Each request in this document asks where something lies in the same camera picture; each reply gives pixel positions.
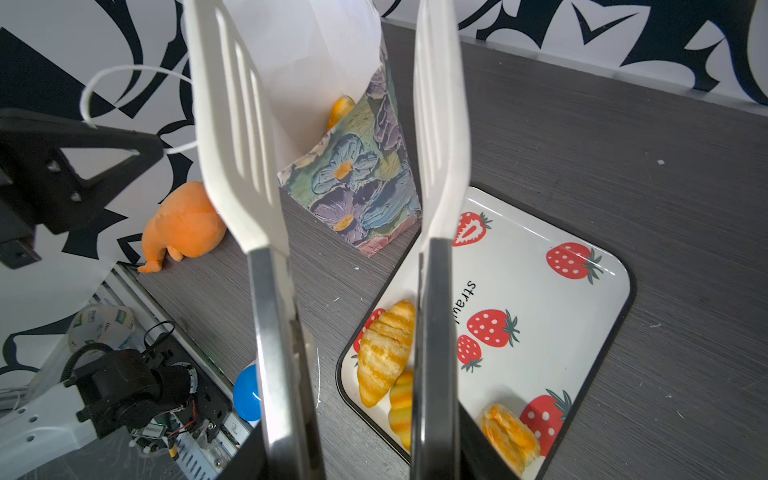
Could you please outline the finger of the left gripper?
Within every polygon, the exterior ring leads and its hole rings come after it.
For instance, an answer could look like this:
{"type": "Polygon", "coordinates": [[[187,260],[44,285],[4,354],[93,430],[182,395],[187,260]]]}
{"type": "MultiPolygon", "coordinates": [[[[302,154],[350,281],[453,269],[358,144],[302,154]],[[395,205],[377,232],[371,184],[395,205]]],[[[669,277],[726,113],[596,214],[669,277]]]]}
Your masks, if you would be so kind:
{"type": "Polygon", "coordinates": [[[164,156],[154,134],[1,111],[1,234],[84,227],[164,156]]]}

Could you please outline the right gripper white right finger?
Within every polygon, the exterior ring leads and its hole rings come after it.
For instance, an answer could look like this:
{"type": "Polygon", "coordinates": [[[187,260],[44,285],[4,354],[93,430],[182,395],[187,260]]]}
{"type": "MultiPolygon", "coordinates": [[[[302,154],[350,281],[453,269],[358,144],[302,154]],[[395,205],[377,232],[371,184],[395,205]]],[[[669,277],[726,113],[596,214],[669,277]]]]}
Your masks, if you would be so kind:
{"type": "Polygon", "coordinates": [[[423,1],[416,25],[414,115],[423,219],[415,340],[414,479],[460,472],[452,242],[470,174],[469,126],[455,8],[423,1]]]}

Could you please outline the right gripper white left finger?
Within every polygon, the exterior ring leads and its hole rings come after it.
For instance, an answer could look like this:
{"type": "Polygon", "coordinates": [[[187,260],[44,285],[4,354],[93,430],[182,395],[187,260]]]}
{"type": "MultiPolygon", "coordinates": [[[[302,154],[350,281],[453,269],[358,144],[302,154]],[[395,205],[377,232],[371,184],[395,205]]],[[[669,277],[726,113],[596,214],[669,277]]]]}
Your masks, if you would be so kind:
{"type": "Polygon", "coordinates": [[[269,103],[223,2],[188,1],[184,21],[203,182],[249,263],[268,472],[273,479],[322,479],[315,397],[290,272],[269,103]]]}

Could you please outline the floral paper gift bag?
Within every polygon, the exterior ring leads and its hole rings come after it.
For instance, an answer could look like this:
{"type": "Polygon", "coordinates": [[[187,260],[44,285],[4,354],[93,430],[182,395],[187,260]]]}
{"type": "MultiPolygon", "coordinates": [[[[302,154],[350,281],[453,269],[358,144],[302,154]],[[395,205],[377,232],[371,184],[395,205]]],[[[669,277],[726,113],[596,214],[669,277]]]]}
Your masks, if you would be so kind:
{"type": "Polygon", "coordinates": [[[207,196],[221,232],[240,236],[254,193],[288,195],[373,256],[421,207],[397,113],[380,15],[370,1],[187,1],[183,37],[199,182],[172,194],[145,230],[146,267],[195,235],[181,198],[207,196]]]}

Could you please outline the fake croissant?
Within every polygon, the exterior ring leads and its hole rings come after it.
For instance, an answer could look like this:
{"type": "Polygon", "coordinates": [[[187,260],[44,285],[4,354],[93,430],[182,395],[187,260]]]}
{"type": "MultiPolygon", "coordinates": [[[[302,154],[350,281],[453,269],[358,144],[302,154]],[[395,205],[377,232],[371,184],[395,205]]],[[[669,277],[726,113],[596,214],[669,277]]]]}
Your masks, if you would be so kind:
{"type": "Polygon", "coordinates": [[[413,372],[404,370],[389,392],[389,426],[407,452],[412,442],[413,381],[413,372]]]}
{"type": "Polygon", "coordinates": [[[403,299],[382,312],[364,333],[358,355],[359,395],[366,408],[377,405],[405,370],[413,344],[416,307],[403,299]]]}
{"type": "Polygon", "coordinates": [[[339,98],[331,108],[327,129],[332,130],[354,109],[355,105],[355,101],[349,96],[339,98]]]}

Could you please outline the fake twisted bread roll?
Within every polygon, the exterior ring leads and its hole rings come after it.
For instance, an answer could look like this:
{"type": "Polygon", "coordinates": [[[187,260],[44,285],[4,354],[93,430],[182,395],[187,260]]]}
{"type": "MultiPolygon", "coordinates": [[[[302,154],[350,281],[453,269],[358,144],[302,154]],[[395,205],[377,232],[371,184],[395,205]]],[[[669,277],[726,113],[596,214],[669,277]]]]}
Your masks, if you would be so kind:
{"type": "Polygon", "coordinates": [[[486,439],[518,476],[541,456],[540,444],[534,433],[503,405],[487,406],[479,425],[486,439]]]}

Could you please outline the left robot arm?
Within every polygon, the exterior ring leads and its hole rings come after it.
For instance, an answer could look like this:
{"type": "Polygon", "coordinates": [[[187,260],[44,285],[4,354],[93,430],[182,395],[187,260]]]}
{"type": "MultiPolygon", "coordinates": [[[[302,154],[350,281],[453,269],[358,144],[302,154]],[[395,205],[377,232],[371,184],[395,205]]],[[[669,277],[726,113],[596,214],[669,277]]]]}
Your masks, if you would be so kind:
{"type": "MultiPolygon", "coordinates": [[[[85,227],[163,155],[152,134],[2,110],[2,265],[39,262],[37,226],[54,234],[85,227]]],[[[2,418],[1,476],[16,479],[123,427],[142,428],[183,406],[195,386],[191,366],[154,366],[135,349],[83,346],[57,384],[2,418]]]]}

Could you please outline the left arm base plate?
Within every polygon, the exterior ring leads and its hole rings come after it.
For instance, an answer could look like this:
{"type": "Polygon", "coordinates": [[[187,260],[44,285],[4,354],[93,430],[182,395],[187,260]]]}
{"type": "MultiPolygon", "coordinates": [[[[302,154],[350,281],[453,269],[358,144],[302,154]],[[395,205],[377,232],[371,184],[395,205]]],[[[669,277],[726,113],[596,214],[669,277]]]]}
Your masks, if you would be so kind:
{"type": "Polygon", "coordinates": [[[168,416],[172,438],[184,433],[211,443],[223,432],[224,422],[233,412],[230,384],[197,346],[173,321],[150,327],[143,338],[146,362],[153,367],[183,366],[190,373],[191,392],[168,416]]]}

